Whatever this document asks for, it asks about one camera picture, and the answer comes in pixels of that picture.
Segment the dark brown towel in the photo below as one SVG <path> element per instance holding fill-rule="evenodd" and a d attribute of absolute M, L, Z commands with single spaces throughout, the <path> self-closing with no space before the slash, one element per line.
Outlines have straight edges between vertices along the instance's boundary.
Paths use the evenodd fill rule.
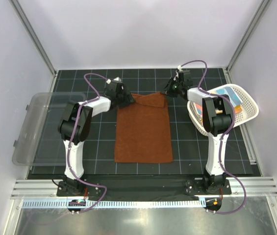
<path fill-rule="evenodd" d="M 135 103 L 119 109 L 114 161 L 167 164 L 173 161 L 168 101 L 161 93 L 134 94 Z"/>

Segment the light blue orange towel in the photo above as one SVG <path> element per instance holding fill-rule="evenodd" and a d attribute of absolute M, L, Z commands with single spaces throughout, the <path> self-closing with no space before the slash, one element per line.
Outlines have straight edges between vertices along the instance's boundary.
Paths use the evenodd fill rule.
<path fill-rule="evenodd" d="M 233 105 L 234 108 L 236 106 L 238 106 L 238 105 L 242 106 L 242 100 L 241 100 L 241 98 L 237 95 L 237 93 L 231 87 L 214 89 L 214 90 L 209 91 L 209 92 L 213 93 L 213 94 L 219 94 L 219 95 L 228 95 L 229 100 L 230 100 L 230 102 L 231 102 L 231 104 Z M 202 116 L 202 106 L 201 105 L 192 102 L 191 108 L 194 109 L 195 114 L 197 116 L 199 116 L 199 117 Z"/>

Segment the orange polka dot towel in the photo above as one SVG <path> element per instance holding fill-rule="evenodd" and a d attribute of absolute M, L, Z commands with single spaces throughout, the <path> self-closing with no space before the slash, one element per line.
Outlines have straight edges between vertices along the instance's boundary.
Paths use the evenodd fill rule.
<path fill-rule="evenodd" d="M 242 107 L 241 107 L 241 105 L 236 106 L 236 107 L 234 108 L 234 110 L 235 110 L 235 113 L 236 113 L 236 114 L 242 112 Z"/>

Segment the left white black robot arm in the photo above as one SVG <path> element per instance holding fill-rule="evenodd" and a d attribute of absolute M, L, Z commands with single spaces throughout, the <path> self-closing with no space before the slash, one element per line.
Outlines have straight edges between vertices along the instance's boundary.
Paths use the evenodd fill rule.
<path fill-rule="evenodd" d="M 84 174 L 83 146 L 89 136 L 92 118 L 133 103 L 135 99 L 130 89 L 117 78 L 107 80 L 103 95 L 79 103 L 67 103 L 58 126 L 65 147 L 66 164 L 65 177 L 58 183 L 58 196 L 81 196 L 87 186 L 93 186 L 81 180 Z"/>

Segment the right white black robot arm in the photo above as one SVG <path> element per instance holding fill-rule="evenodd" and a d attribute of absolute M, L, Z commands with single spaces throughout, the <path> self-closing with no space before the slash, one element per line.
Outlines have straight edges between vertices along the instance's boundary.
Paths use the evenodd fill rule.
<path fill-rule="evenodd" d="M 193 86 L 190 71 L 177 69 L 161 91 L 169 97 L 180 96 L 202 107 L 202 123 L 208 136 L 208 158 L 202 178 L 202 190 L 216 194 L 226 184 L 224 166 L 228 133 L 234 126 L 235 111 L 227 95 L 222 96 Z"/>

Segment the black grid mat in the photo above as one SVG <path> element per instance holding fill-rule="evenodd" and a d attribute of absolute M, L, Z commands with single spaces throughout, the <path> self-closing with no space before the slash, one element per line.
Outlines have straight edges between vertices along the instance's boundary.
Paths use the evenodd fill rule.
<path fill-rule="evenodd" d="M 57 179 L 65 171 L 65 148 L 58 133 L 63 109 L 69 100 L 96 97 L 105 88 L 106 78 L 121 78 L 135 94 L 152 94 L 165 87 L 174 69 L 61 70 L 52 90 L 30 179 Z M 168 98 L 173 161 L 169 164 L 119 164 L 114 161 L 117 111 L 92 119 L 83 147 L 86 174 L 169 175 L 202 174 L 208 157 L 208 139 L 192 124 L 185 100 Z"/>

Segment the white perforated plastic basket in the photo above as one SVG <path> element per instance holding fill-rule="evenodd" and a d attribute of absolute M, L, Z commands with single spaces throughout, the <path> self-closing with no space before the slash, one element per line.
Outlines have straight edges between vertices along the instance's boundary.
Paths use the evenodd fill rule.
<path fill-rule="evenodd" d="M 213 88 L 208 92 L 214 93 L 226 87 L 231 87 L 235 91 L 236 95 L 241 99 L 241 111 L 236 113 L 234 127 L 237 127 L 257 117 L 259 113 L 259 107 L 257 103 L 254 101 L 254 99 L 242 87 L 236 84 L 225 84 L 217 88 Z M 207 137 L 207 132 L 205 131 L 202 125 L 201 117 L 199 116 L 195 103 L 188 101 L 187 110 L 189 113 L 189 117 L 196 129 L 202 135 Z"/>

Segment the clear plastic bin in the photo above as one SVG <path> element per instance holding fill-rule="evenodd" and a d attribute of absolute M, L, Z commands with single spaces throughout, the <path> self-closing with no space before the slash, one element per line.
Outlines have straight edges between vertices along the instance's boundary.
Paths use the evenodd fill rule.
<path fill-rule="evenodd" d="M 84 101 L 81 92 L 35 94 L 26 107 L 26 117 L 14 141 L 12 162 L 22 166 L 61 166 L 65 151 L 58 125 L 68 101 Z"/>

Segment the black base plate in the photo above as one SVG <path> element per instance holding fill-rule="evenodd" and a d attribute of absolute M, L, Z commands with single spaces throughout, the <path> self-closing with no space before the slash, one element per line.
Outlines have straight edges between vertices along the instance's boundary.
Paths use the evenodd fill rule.
<path fill-rule="evenodd" d="M 57 196 L 84 197 L 106 201 L 181 201 L 197 196 L 228 196 L 228 180 L 208 185 L 203 175 L 85 175 L 84 184 L 63 176 Z"/>

